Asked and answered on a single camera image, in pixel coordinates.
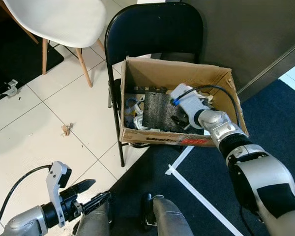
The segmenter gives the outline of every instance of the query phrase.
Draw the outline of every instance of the wooden chair leg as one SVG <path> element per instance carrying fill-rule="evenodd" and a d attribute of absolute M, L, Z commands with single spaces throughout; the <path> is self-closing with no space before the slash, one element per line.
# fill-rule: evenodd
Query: wooden chair leg
<path fill-rule="evenodd" d="M 5 3 L 0 0 L 0 7 L 24 30 L 24 32 L 35 42 L 38 44 L 37 39 L 30 33 L 28 30 L 26 30 L 23 26 L 20 25 L 20 23 L 14 18 L 14 16 L 11 14 L 9 9 L 6 7 Z"/>
<path fill-rule="evenodd" d="M 97 41 L 97 44 L 100 46 L 100 48 L 105 51 L 105 48 L 104 48 L 104 45 L 102 44 L 102 42 L 98 39 Z"/>
<path fill-rule="evenodd" d="M 46 38 L 43 38 L 43 75 L 47 73 L 47 48 L 48 41 Z"/>
<path fill-rule="evenodd" d="M 81 67 L 83 69 L 85 77 L 87 78 L 88 86 L 93 87 L 93 84 L 89 79 L 89 73 L 88 73 L 87 67 L 85 66 L 85 63 L 84 63 L 84 60 L 83 60 L 83 57 L 82 57 L 82 54 L 81 54 L 81 48 L 76 48 L 75 51 L 77 52 Z"/>

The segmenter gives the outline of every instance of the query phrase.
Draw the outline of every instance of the small wooden piece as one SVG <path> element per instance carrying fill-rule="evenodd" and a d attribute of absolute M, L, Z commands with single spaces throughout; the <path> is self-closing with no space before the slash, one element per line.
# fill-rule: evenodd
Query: small wooden piece
<path fill-rule="evenodd" d="M 87 67 L 85 66 L 85 63 L 84 63 L 84 60 L 83 60 L 83 57 L 82 57 L 82 54 L 81 54 L 81 48 L 76 48 L 75 51 L 77 52 L 81 67 L 83 69 L 85 77 L 87 78 L 88 86 L 93 87 L 93 84 L 89 79 L 89 73 L 88 73 Z"/>
<path fill-rule="evenodd" d="M 48 42 L 46 38 L 43 38 L 43 75 L 47 73 L 47 48 Z"/>
<path fill-rule="evenodd" d="M 100 46 L 100 48 L 105 51 L 105 48 L 104 48 L 104 45 L 102 44 L 102 42 L 98 39 L 97 41 L 97 44 Z"/>
<path fill-rule="evenodd" d="M 25 29 L 23 26 L 20 25 L 20 23 L 14 18 L 14 16 L 12 15 L 12 13 L 9 11 L 9 9 L 6 7 L 5 3 L 0 0 L 0 7 L 19 25 L 19 27 L 22 28 L 22 30 L 24 30 L 24 32 L 35 42 L 38 44 L 37 39 L 34 37 L 34 35 L 32 35 L 32 33 L 30 33 L 27 29 Z"/>
<path fill-rule="evenodd" d="M 69 125 L 63 125 L 62 130 L 63 130 L 63 135 L 69 136 L 70 135 L 70 130 L 72 129 L 73 124 L 70 123 Z"/>

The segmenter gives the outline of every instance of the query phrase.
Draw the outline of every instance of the chair seat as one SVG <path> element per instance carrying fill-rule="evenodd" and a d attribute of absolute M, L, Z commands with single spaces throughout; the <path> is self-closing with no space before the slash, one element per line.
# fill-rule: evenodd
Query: chair seat
<path fill-rule="evenodd" d="M 16 20 L 28 31 L 56 43 L 89 47 L 105 27 L 101 0 L 4 0 Z"/>

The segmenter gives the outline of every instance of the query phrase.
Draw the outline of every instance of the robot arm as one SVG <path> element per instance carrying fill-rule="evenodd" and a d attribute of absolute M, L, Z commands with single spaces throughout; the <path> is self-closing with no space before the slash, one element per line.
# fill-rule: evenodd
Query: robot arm
<path fill-rule="evenodd" d="M 180 84 L 171 97 L 191 87 Z M 295 236 L 295 183 L 289 170 L 247 135 L 222 111 L 213 111 L 191 92 L 180 105 L 195 128 L 204 128 L 229 168 L 239 203 L 257 214 L 273 236 Z"/>
<path fill-rule="evenodd" d="M 35 206 L 15 217 L 4 227 L 1 236 L 42 236 L 48 229 L 57 225 L 63 227 L 66 221 L 72 221 L 81 213 L 85 216 L 104 204 L 110 197 L 110 192 L 98 194 L 86 204 L 77 202 L 79 193 L 88 190 L 94 179 L 86 179 L 58 193 L 59 188 L 64 188 L 71 175 L 71 169 L 55 161 L 46 179 L 50 202 Z"/>

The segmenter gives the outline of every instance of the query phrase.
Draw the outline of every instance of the cardboard box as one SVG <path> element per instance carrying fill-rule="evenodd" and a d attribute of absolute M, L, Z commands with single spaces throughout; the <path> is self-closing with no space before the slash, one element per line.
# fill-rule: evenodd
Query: cardboard box
<path fill-rule="evenodd" d="M 124 126 L 125 85 L 129 87 L 166 87 L 168 90 L 174 90 L 180 83 L 186 83 L 192 87 L 212 84 L 225 88 L 236 101 L 240 112 L 242 130 L 248 134 L 231 69 L 213 65 L 127 57 L 123 62 L 121 75 L 120 141 L 127 143 L 214 146 L 211 137 L 207 135 L 136 130 Z M 213 107 L 226 112 L 231 120 L 236 123 L 234 107 L 224 92 L 216 88 L 204 89 L 202 92 L 213 95 Z"/>

